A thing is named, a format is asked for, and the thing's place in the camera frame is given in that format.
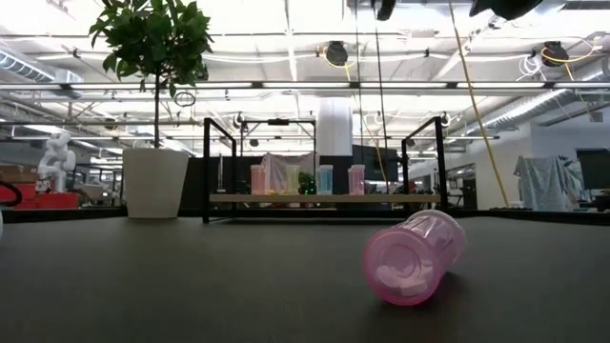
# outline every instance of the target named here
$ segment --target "potted plant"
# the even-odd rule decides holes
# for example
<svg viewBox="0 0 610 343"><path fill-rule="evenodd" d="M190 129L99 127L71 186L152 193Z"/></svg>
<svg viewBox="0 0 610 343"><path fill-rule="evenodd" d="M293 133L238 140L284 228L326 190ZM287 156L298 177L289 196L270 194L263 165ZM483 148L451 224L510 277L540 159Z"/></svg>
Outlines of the potted plant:
<svg viewBox="0 0 610 343"><path fill-rule="evenodd" d="M104 70L115 72L119 81L140 77L140 91L154 78L154 149L123 151L129 216L177 217L189 157L183 151L159 149L164 144L159 137L159 93L169 90L174 97L176 85L194 86L208 79L201 54L212 52L210 18L196 1L188 6L181 0L101 1L105 8L90 35L92 46L103 34L112 48Z"/></svg>

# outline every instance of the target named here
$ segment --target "pink cup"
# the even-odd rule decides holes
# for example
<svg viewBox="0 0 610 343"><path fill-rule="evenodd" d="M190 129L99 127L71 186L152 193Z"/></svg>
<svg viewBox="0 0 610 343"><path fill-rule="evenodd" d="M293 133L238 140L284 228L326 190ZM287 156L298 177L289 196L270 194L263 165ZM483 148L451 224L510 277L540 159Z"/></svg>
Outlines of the pink cup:
<svg viewBox="0 0 610 343"><path fill-rule="evenodd" d="M464 250L464 229L450 215L421 211L376 233L364 251L364 273L373 292L399 306L427 300Z"/></svg>

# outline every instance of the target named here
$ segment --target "white robot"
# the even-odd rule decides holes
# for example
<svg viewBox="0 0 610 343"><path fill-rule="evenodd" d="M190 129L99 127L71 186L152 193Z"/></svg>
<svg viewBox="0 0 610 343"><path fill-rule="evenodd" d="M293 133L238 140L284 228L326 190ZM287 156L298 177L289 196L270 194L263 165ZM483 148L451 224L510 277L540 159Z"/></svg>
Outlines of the white robot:
<svg viewBox="0 0 610 343"><path fill-rule="evenodd" d="M55 192L66 192L66 172L73 171L76 167L76 156L74 151L68 150L69 133L54 133L46 142L45 155L38 164L37 192L46 192L51 185L51 179L55 179Z"/></svg>

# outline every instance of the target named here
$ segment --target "white cylinder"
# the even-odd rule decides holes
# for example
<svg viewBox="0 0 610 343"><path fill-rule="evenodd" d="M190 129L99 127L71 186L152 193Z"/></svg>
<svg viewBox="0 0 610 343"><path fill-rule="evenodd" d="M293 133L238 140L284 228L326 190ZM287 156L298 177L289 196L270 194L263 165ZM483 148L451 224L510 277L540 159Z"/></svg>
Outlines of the white cylinder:
<svg viewBox="0 0 610 343"><path fill-rule="evenodd" d="M320 156L352 155L352 107L348 98L322 98L316 119Z"/></svg>

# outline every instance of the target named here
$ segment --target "ceiling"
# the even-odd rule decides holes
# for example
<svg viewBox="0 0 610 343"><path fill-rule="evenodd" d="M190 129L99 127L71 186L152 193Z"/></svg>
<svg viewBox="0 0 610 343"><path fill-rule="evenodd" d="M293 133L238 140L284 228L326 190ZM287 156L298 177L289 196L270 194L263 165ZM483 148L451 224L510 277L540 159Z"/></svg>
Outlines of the ceiling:
<svg viewBox="0 0 610 343"><path fill-rule="evenodd" d="M214 39L214 54L205 55L210 72L210 81L463 81L464 72L455 54L457 41L450 12L446 5L421 6L418 1L401 1L387 22L377 22L370 8L363 4L357 11L354 1L350 7L340 0L208 0L198 1L205 15L212 17L211 30ZM551 1L555 5L563 3ZM486 11L474 18L468 17L469 6L457 1L457 28L463 43L468 47L468 69L473 81L532 81L541 74L549 80L566 78L565 68L542 67L536 74L524 75L519 65L524 63L532 50L540 51L543 43L559 40L571 58L590 57L572 63L575 70L594 62L610 48L607 36L607 10L558 10L547 7L532 12L514 22L503 24L497 30L489 29L493 13ZM87 83L118 82L114 75L101 68L102 60L109 49L103 40L95 48L87 36L89 26L102 10L99 0L20 0L0 11L0 50L23 53L25 59L44 70L55 68L72 71ZM345 43L350 53L350 68L336 68L323 57L323 50L331 40ZM360 51L360 61L356 51ZM11 72L0 72L4 82L25 83L24 79ZM355 121L359 122L357 91L333 94L330 91L190 91L197 97L192 107L181 108L167 98L161 108L161 120L192 118L194 123L204 117L212 117L232 134L236 134L232 121L238 113L248 119L315 117L319 98L347 96L354 100ZM71 99L51 92L14 91L10 95L20 101L34 103L57 115L53 121L77 119L83 122L103 121L116 118L118 121L150 121L153 119L154 103L151 93L129 91L86 91L81 97ZM476 94L475 100L481 113L496 110L518 94ZM378 91L367 91L362 95L362 114L374 134L383 134L377 112L381 111ZM425 118L443 112L453 115L450 131L459 131L474 120L472 102L463 92L444 95L400 94L393 92L383 97L383 112L386 115L388 135L408 134ZM0 115L8 119L7 113ZM29 119L34 120L34 113ZM78 128L90 135L135 135L130 127L119 126L114 131L103 127ZM355 134L360 127L355 125ZM166 136L201 136L197 125L165 126ZM41 134L41 132L24 132ZM261 126L255 136L297 136L295 140L261 140L257 148L246 145L253 151L305 151L310 150L308 133L299 126ZM200 153L200 139L182 141L190 151ZM108 146L108 142L94 143ZM113 143L117 148L125 144ZM399 146L391 141L390 146ZM213 151L225 151L219 142Z"/></svg>

